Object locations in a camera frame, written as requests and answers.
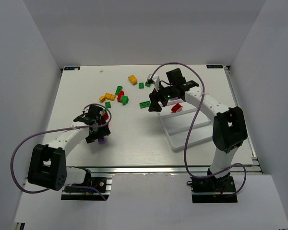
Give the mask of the green rounded lego piece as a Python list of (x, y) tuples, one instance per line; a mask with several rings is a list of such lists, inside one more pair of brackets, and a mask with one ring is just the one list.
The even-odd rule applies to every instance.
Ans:
[(126, 95), (122, 95), (120, 98), (120, 102), (122, 103), (122, 105), (126, 105), (129, 101), (129, 97)]

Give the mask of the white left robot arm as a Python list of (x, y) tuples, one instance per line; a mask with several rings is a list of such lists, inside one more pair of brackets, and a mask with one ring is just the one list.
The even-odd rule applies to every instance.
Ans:
[(64, 186), (90, 186), (90, 171), (85, 168), (68, 167), (66, 158), (82, 141), (87, 144), (110, 135), (109, 111), (99, 104), (87, 106), (77, 116), (69, 130), (47, 144), (33, 148), (28, 182), (55, 191)]

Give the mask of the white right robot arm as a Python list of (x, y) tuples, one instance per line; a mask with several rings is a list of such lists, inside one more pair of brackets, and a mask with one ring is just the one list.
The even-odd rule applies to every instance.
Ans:
[(150, 74), (147, 82), (155, 88), (149, 94), (150, 112), (161, 112), (169, 99), (179, 98), (197, 108), (196, 113), (204, 113), (213, 123), (212, 140), (216, 147), (212, 164), (206, 176), (191, 175), (196, 179), (223, 178), (229, 176), (234, 167), (233, 157), (247, 139), (247, 129), (243, 111), (236, 106), (230, 108), (205, 92), (204, 84), (193, 80), (186, 81), (179, 68), (167, 72), (168, 82), (164, 87), (161, 80)]

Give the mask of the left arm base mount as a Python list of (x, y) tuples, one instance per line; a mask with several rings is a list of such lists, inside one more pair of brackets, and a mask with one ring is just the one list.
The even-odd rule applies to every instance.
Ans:
[(88, 168), (68, 167), (61, 200), (106, 201), (112, 186), (112, 175), (92, 172)]

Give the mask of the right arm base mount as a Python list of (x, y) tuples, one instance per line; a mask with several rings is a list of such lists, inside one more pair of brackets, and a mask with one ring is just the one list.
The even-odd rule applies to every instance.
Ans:
[(191, 187), (194, 204), (237, 203), (237, 195), (233, 177), (227, 175), (205, 179), (191, 178), (187, 183)]

